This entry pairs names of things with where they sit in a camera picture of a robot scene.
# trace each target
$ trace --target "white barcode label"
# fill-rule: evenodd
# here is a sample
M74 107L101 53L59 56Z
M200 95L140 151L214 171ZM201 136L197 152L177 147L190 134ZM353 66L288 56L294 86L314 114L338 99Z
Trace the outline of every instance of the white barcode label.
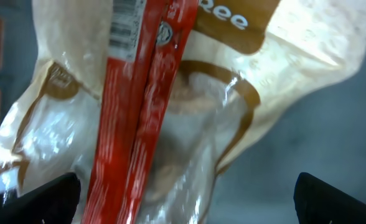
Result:
M133 62L143 21L146 0L114 0L111 20L110 57Z

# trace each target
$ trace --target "red stick package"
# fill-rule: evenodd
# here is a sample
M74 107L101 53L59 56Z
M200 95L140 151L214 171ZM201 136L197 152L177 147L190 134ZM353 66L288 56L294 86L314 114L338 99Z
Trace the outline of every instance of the red stick package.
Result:
M98 147L82 223L134 223L197 5L196 0L114 1ZM126 10L135 10L135 16L126 16ZM132 19L133 47L114 35Z

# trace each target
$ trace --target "plastic bag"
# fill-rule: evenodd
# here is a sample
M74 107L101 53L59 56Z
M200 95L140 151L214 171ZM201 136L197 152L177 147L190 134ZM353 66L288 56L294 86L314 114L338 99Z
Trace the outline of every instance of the plastic bag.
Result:
M39 43L35 78L0 127L0 192L18 189L19 195L25 182L38 187L68 172L71 167L66 167L80 154L93 154L100 112L95 99L100 98L103 88L112 15L111 1L34 0L33 5ZM366 1L200 1L197 23L161 128L138 223L203 222L215 175L259 140L297 99L353 75L365 50ZM67 153L62 166L55 166L56 158L64 156L38 161L40 156L33 153L28 161L14 151L21 123L52 66L61 66L81 83L80 94L75 95L82 97L79 105L71 102L79 109L65 107L57 114L69 111L73 119L79 113L86 114L85 119L76 118L81 124L77 127L82 128L71 126L71 130L81 131L78 136L69 139L68 131L62 130L65 136L61 142L67 148L48 148L55 149L53 156ZM47 137L38 136L51 142L51 133L59 131L56 128ZM29 141L25 146L20 152L30 148ZM19 174L25 169L39 181L24 180ZM48 173L40 175L41 170ZM90 168L84 170L80 177L88 176ZM84 188L88 183L81 178Z

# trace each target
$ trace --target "cream-colored packaging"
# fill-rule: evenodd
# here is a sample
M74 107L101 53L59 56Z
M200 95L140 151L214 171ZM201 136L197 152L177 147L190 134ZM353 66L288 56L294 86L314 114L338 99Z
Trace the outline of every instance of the cream-colored packaging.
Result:
M39 57L0 127L0 193L71 169L88 185L112 3L33 0ZM297 99L355 74L365 51L366 0L201 0L137 223L203 221L216 175ZM44 101L52 69L77 92Z

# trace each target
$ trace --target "round logo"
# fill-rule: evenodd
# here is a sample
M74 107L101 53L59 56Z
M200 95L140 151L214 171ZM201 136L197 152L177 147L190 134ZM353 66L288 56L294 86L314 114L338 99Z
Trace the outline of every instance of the round logo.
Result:
M172 27L167 22L161 22L158 29L157 45L164 45L171 41L173 35Z

